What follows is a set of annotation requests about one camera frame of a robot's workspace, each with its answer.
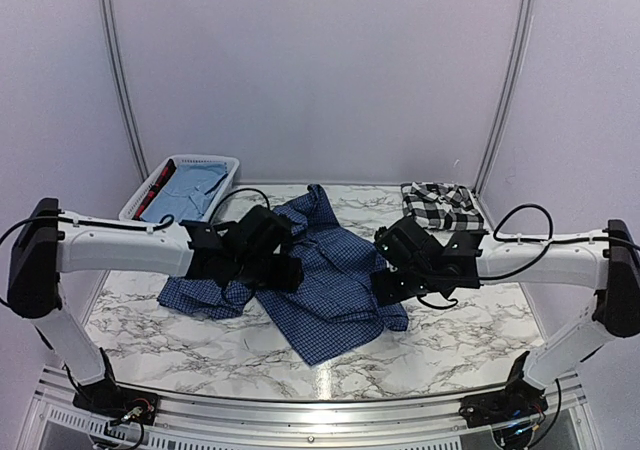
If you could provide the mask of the blue checked shirt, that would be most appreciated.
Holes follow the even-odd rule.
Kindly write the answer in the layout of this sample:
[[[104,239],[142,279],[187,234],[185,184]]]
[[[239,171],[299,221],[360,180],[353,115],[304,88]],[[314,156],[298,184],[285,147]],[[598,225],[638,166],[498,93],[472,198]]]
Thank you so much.
[[[320,185],[309,185],[305,194],[275,211],[293,223],[291,254],[300,259],[303,271],[295,292],[169,278],[158,303],[182,314],[221,320],[241,316],[256,299],[309,366],[365,345],[385,330],[407,330],[404,307],[382,306],[373,293],[371,277],[385,269],[384,259],[371,242],[339,224]]]

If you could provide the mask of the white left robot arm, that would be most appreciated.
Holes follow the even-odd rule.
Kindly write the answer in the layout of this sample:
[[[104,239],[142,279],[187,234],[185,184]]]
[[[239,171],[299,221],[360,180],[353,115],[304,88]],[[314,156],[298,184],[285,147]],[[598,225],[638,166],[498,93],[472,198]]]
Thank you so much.
[[[125,408],[126,393],[106,356],[67,309],[62,275],[83,271],[159,273],[186,280],[232,282],[257,290],[295,292],[303,281],[301,261],[289,255],[292,224],[257,205],[240,220],[158,223],[116,221],[64,211],[44,198],[29,218],[10,227],[5,305],[36,328],[67,365],[81,398],[106,415]]]

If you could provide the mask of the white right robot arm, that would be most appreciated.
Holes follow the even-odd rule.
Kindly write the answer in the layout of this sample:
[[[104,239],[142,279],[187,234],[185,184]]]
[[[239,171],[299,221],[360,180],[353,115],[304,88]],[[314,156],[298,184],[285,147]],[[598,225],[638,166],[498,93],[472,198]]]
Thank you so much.
[[[410,217],[375,233],[388,268],[372,274],[381,306],[458,288],[500,283],[561,284],[593,290],[578,316],[513,364],[495,408],[515,418],[561,374],[615,339],[639,333],[639,247],[621,220],[557,238],[461,231],[441,244]]]

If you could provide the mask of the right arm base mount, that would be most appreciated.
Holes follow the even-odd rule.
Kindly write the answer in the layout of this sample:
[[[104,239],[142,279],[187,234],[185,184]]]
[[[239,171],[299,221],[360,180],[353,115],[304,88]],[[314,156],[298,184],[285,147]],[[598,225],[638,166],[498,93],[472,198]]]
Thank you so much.
[[[461,400],[458,414],[469,428],[499,424],[512,420],[540,416],[548,409],[544,396],[527,399],[521,395],[507,395],[498,390],[468,395]]]

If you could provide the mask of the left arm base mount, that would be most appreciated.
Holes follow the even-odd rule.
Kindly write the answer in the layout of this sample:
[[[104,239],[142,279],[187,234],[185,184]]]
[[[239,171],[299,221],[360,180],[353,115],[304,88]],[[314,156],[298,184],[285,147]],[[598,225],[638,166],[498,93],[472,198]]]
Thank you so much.
[[[99,397],[90,402],[76,394],[73,406],[101,416],[109,417],[114,424],[142,423],[152,425],[156,418],[160,399],[157,394],[124,389],[120,397]]]

